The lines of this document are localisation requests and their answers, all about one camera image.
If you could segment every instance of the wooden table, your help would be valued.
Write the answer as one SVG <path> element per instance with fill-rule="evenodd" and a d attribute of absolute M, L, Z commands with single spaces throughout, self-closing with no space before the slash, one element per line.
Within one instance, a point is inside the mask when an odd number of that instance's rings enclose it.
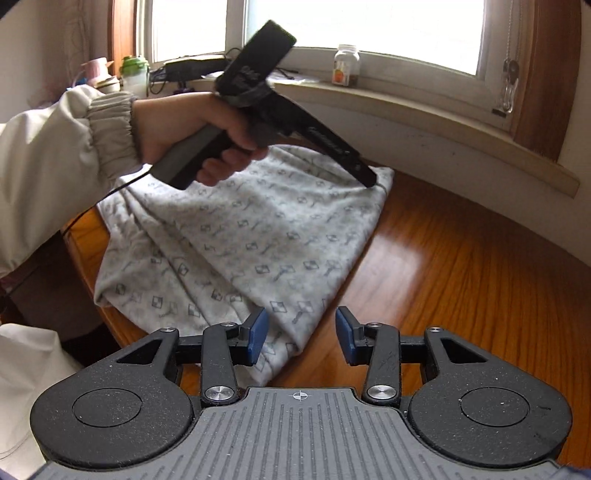
<path fill-rule="evenodd" d="M 96 211 L 68 238 L 92 292 L 109 235 Z M 378 227 L 305 351 L 272 385 L 360 389 L 365 367 L 346 365 L 334 314 L 347 305 L 362 322 L 422 335 L 440 325 L 560 390 L 574 425 L 562 462 L 591 465 L 591 268 L 484 207 L 397 173 Z M 101 309 L 122 345 L 145 333 L 114 308 Z M 404 365 L 403 393 L 420 385 Z M 199 370 L 181 386 L 199 390 Z"/>

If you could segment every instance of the white jacket sleeve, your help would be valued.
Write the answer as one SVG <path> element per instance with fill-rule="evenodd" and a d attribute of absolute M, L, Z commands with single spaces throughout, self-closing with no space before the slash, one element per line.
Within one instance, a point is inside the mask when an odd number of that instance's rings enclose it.
<path fill-rule="evenodd" d="M 132 96 L 88 86 L 0 124 L 0 277 L 140 169 Z"/>

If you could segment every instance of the white cloth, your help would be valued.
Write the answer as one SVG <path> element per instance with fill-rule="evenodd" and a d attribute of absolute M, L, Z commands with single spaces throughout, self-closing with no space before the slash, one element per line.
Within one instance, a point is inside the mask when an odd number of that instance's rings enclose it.
<path fill-rule="evenodd" d="M 62 350 L 57 333 L 0 325 L 0 469 L 29 478 L 45 460 L 29 426 L 31 407 L 47 388 L 80 366 Z"/>
<path fill-rule="evenodd" d="M 329 157 L 282 145 L 212 189 L 139 180 L 99 205 L 111 240 L 95 300 L 181 335 L 264 306 L 262 354 L 237 373 L 265 384 L 304 348 L 375 229 L 394 172 L 374 170 L 366 189 Z"/>

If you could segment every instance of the hand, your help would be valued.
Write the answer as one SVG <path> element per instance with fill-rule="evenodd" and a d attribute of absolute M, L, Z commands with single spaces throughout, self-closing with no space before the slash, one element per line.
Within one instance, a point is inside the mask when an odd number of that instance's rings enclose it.
<path fill-rule="evenodd" d="M 266 148 L 257 148 L 248 135 L 246 117 L 213 93 L 183 93 L 164 98 L 136 100 L 132 111 L 136 142 L 145 163 L 154 164 L 170 147 L 206 124 L 223 128 L 245 153 L 237 148 L 224 150 L 221 158 L 208 158 L 197 181 L 213 187 L 234 172 L 244 170 L 252 160 L 261 160 Z"/>

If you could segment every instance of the white fabric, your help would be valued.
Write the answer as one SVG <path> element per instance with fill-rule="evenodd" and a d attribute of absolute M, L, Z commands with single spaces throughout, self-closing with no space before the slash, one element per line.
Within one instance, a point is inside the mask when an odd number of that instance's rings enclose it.
<path fill-rule="evenodd" d="M 129 94 L 83 85 L 0 124 L 0 277 L 139 169 L 130 118 Z"/>
<path fill-rule="evenodd" d="M 57 333 L 0 325 L 0 469 L 28 478 L 45 460 L 29 426 L 37 397 L 79 365 L 60 346 Z"/>
<path fill-rule="evenodd" d="M 212 189 L 146 177 L 99 205 L 111 241 L 95 300 L 182 335 L 264 306 L 269 336 L 239 382 L 265 384 L 304 348 L 373 232 L 394 175 L 375 171 L 366 189 L 329 157 L 283 145 Z"/>

